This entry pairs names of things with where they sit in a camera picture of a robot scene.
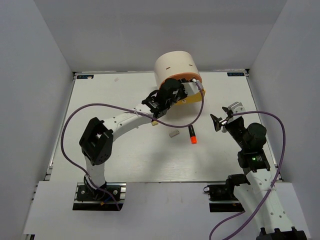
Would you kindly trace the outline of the orange top drawer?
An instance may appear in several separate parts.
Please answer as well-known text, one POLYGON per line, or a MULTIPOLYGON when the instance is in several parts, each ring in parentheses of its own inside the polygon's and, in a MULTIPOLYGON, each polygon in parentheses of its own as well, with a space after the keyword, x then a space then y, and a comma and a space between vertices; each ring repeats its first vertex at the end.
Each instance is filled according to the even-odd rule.
POLYGON ((196 72, 182 72, 182 73, 175 73, 175 74, 169 74, 169 76, 166 76, 164 80, 161 82, 161 85, 165 82, 167 79, 176 79, 181 80, 185 79, 187 81, 191 81, 192 79, 199 80, 202 83, 202 77, 199 73, 196 72))

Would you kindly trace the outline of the yellow drawer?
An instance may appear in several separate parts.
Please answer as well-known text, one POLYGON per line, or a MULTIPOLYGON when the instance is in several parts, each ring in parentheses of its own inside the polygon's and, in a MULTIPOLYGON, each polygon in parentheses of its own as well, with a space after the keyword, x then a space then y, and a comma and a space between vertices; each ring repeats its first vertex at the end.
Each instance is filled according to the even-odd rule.
POLYGON ((202 95, 205 96, 206 90, 202 89, 201 92, 197 92, 195 95, 188 96, 182 100, 179 100, 175 105, 182 106, 187 104, 194 104, 202 101, 202 95))

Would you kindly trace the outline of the orange highlighter marker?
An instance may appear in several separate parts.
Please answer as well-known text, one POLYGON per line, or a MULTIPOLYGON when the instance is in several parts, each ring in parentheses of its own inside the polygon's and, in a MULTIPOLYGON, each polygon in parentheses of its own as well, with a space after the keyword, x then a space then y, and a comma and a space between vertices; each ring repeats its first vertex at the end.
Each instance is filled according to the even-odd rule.
POLYGON ((191 143, 194 145, 194 144, 197 144, 198 141, 197 141, 197 137, 196 137, 196 133, 195 133, 195 130, 194 130, 194 127, 193 125, 189 125, 188 126, 188 131, 189 131, 189 136, 190 136, 190 141, 191 143))

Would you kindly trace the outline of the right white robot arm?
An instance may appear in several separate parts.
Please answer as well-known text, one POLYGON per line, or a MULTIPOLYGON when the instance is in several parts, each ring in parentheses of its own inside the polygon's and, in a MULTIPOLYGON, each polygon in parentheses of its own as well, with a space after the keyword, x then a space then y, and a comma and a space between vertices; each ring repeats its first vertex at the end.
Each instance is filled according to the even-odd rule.
POLYGON ((258 240, 305 240, 303 230, 297 230, 288 217, 278 196, 275 183, 279 171, 271 172, 271 166, 263 150, 267 142, 266 128, 260 123, 245 127, 243 116, 247 114, 241 102, 223 107, 226 118, 211 115, 216 132, 229 133, 241 150, 237 154, 242 174, 229 175, 225 190, 229 198, 238 200, 248 219, 227 239, 235 237, 251 221, 259 230, 258 240))

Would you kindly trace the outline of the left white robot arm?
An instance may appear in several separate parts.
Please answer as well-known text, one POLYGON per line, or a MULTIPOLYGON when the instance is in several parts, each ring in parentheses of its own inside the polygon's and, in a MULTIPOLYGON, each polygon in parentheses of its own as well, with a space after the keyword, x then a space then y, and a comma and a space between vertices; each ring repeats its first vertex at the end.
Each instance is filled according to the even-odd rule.
POLYGON ((163 117, 178 101, 199 91, 196 80, 185 81, 168 78, 158 90, 152 91, 133 109, 117 116, 100 120, 92 118, 79 141, 85 157, 85 184, 88 193, 99 200, 106 193, 105 162, 111 157, 115 140, 139 126, 163 117))

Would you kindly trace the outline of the cream cylindrical drawer organizer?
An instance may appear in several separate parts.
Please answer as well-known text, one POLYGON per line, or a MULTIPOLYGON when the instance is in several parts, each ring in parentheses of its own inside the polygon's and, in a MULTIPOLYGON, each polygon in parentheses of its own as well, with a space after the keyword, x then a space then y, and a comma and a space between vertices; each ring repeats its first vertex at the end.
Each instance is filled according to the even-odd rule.
POLYGON ((167 52, 161 55, 154 64, 154 76, 158 88, 169 74, 179 73, 199 73, 193 57, 186 51, 167 52))

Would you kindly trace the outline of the right blue table label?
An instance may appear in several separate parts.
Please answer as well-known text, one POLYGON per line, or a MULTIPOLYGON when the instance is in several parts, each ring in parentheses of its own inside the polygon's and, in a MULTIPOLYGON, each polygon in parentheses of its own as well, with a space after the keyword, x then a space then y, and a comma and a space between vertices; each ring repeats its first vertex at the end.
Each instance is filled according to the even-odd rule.
POLYGON ((228 77, 244 77, 245 74, 243 72, 227 72, 228 77))

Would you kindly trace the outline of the blue table label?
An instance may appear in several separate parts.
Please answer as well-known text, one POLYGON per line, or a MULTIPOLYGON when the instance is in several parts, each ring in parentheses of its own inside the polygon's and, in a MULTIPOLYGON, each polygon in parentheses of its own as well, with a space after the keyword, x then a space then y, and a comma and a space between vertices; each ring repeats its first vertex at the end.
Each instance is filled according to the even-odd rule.
POLYGON ((93 79, 94 75, 93 74, 77 75, 76 78, 81 80, 93 79))
POLYGON ((244 77, 245 74, 243 72, 227 72, 228 77, 244 77))

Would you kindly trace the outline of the small tan eraser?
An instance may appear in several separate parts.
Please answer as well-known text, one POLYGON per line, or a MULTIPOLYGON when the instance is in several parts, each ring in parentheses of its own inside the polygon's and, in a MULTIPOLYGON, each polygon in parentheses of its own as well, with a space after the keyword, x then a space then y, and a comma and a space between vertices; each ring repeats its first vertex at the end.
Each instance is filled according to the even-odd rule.
POLYGON ((151 125, 152 125, 152 126, 156 126, 156 125, 158 125, 158 124, 159 124, 159 123, 158 123, 157 121, 152 121, 152 122, 151 122, 151 125))

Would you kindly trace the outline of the grey white eraser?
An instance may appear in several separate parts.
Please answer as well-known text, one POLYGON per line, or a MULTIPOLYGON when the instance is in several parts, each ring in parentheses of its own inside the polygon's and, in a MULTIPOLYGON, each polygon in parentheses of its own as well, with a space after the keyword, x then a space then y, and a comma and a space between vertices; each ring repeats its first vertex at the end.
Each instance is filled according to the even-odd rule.
POLYGON ((175 129, 175 130, 170 131, 168 135, 169 135, 170 138, 173 138, 173 137, 175 137, 175 136, 177 136, 179 134, 180 134, 179 130, 175 129))

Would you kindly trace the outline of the left blue table label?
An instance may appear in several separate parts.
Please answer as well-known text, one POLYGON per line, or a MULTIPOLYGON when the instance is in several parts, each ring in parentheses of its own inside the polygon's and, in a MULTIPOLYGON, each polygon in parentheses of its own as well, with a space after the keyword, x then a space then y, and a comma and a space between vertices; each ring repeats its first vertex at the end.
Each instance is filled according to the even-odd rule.
POLYGON ((76 78, 81 80, 93 79, 94 75, 93 74, 77 75, 76 78))

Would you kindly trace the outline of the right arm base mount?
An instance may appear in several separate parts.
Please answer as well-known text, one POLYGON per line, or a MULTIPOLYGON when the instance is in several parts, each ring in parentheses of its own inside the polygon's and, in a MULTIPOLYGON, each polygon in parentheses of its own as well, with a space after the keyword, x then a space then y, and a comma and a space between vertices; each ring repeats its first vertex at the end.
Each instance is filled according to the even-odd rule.
POLYGON ((235 187, 248 184, 244 174, 229 175, 224 183, 213 183, 205 186, 203 192, 209 196, 211 213, 240 213, 244 208, 235 197, 235 187))

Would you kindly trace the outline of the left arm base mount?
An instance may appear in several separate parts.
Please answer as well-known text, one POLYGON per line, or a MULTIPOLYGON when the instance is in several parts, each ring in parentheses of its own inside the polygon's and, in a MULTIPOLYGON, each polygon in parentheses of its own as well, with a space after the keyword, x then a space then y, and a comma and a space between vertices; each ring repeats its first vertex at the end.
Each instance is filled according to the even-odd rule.
POLYGON ((117 212, 121 210, 124 205, 126 187, 126 183, 106 183, 106 186, 104 186, 115 198, 118 208, 109 194, 95 190, 96 196, 94 196, 83 182, 79 182, 76 187, 72 210, 117 212))

